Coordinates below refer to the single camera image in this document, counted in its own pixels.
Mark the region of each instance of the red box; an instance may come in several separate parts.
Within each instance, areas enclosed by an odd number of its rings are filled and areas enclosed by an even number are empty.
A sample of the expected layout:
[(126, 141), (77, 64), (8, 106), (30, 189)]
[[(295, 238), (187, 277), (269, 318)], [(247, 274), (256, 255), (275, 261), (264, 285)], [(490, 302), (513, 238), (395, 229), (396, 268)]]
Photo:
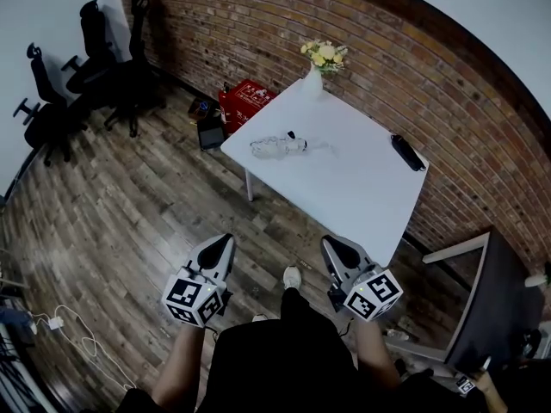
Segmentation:
[(228, 93), (220, 92), (220, 110), (226, 133), (235, 133), (275, 97), (275, 93), (250, 79), (245, 79)]

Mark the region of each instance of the chair backrest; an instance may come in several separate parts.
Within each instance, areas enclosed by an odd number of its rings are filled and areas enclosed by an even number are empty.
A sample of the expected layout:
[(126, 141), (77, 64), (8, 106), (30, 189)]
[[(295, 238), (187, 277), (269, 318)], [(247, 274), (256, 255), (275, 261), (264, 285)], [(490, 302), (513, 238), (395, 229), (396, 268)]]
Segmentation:
[(105, 15), (99, 10), (97, 0), (87, 2), (80, 9), (80, 26), (83, 29), (84, 48), (89, 57), (108, 48), (105, 40)]
[(42, 51), (39, 47), (34, 47), (34, 43), (27, 49), (27, 56), (32, 59), (31, 69), (33, 70), (34, 80), (36, 82), (36, 89), (40, 98), (51, 104), (56, 104), (60, 107), (67, 106), (67, 100), (60, 95), (52, 86), (50, 78), (46, 72), (46, 67), (42, 61)]
[(129, 50), (133, 59), (145, 60), (145, 44), (141, 38), (144, 19), (149, 10), (149, 0), (132, 0), (132, 15), (134, 22), (132, 25), (132, 36), (130, 37)]

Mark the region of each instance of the white cable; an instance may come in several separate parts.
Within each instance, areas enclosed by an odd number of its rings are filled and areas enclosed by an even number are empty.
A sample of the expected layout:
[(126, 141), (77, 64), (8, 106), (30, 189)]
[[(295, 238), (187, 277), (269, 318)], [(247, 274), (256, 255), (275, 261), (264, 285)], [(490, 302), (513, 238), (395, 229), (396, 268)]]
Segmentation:
[[(80, 340), (80, 343), (82, 344), (82, 348), (80, 348), (76, 343), (74, 343), (73, 341), (71, 341), (71, 339), (63, 332), (63, 328), (60, 327), (59, 328), (59, 333), (64, 337), (64, 339), (66, 339), (72, 346), (74, 346), (79, 352), (80, 354), (92, 365), (94, 366), (97, 370), (99, 370), (101, 373), (103, 373), (103, 375), (105, 375), (105, 377), (107, 379), (110, 379), (111, 381), (113, 381), (115, 384), (117, 384), (122, 390), (124, 391), (127, 391), (128, 389), (135, 389), (136, 388), (136, 385), (132, 382), (132, 380), (130, 378), (128, 378), (128, 375), (126, 373), (124, 373), (124, 371), (121, 369), (121, 366), (119, 366), (115, 360), (113, 360), (113, 358), (111, 358), (111, 356), (109, 356), (109, 354), (105, 351), (105, 348), (103, 348), (103, 346), (101, 345), (101, 343), (99, 343), (98, 341), (96, 341), (96, 337), (94, 336), (94, 332), (92, 332), (90, 330), (90, 328), (86, 325), (86, 323), (84, 322), (84, 320), (82, 319), (82, 317), (80, 315), (78, 315), (76, 312), (74, 312), (70, 307), (67, 307), (66, 305), (59, 305), (58, 307), (55, 308), (55, 311), (53, 311), (53, 317), (56, 318), (58, 316), (58, 309), (64, 307), (67, 311), (69, 312), (72, 312), (74, 315), (77, 316), (77, 318), (80, 320), (80, 322), (83, 324), (84, 328), (89, 331), (90, 333), (90, 336), (83, 336)], [(40, 323), (40, 321), (44, 324), (47, 324), (48, 327), (49, 327), (49, 321), (50, 321), (50, 317), (46, 314), (46, 313), (41, 313), (41, 314), (38, 314), (38, 315), (34, 315), (33, 313), (31, 313), (31, 316), (32, 317), (46, 317), (48, 319), (48, 323), (46, 321), (44, 321), (43, 318), (40, 318), (37, 322), (36, 322), (36, 325), (38, 326), (38, 324)], [(93, 353), (91, 353), (87, 348), (86, 348), (86, 345), (84, 344), (85, 341), (90, 341), (90, 342), (93, 342), (94, 343), (94, 351)], [(111, 378), (109, 375), (107, 375), (90, 357), (92, 358), (96, 358), (97, 357), (97, 346), (100, 347), (100, 349), (102, 350), (102, 352), (108, 357), (108, 359), (117, 366), (117, 368), (119, 369), (119, 371), (124, 375), (124, 377), (130, 382), (130, 385), (129, 384), (119, 384), (115, 379)]]

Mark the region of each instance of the plastic water bottle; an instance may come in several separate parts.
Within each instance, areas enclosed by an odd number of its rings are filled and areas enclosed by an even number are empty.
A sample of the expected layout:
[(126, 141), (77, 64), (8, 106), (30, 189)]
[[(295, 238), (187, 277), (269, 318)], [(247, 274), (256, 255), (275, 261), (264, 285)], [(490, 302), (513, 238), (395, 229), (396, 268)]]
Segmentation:
[(385, 336), (401, 341), (407, 341), (410, 339), (410, 336), (407, 335), (405, 332), (396, 329), (387, 329), (387, 331), (385, 332)]
[(283, 159), (285, 156), (300, 155), (306, 152), (308, 143), (303, 138), (296, 138), (289, 132), (285, 138), (269, 136), (251, 142), (251, 151), (260, 159)]

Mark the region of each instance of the white wall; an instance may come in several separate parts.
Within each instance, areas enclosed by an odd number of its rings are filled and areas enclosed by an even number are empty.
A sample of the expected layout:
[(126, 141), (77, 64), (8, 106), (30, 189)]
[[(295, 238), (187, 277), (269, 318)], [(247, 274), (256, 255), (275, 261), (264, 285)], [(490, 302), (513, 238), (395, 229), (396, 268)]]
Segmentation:
[(551, 117), (551, 0), (425, 0), (492, 49)]
[[(54, 88), (74, 97), (65, 89), (72, 72), (62, 74), (59, 68), (73, 55), (86, 58), (78, 13), (89, 1), (0, 0), (0, 195), (31, 152), (23, 138), (25, 114), (12, 118), (23, 98), (27, 97), (30, 105), (40, 101), (27, 47), (31, 42), (40, 47)], [(97, 1), (108, 18), (108, 35), (119, 49), (119, 58), (130, 59), (130, 32), (121, 0)]]

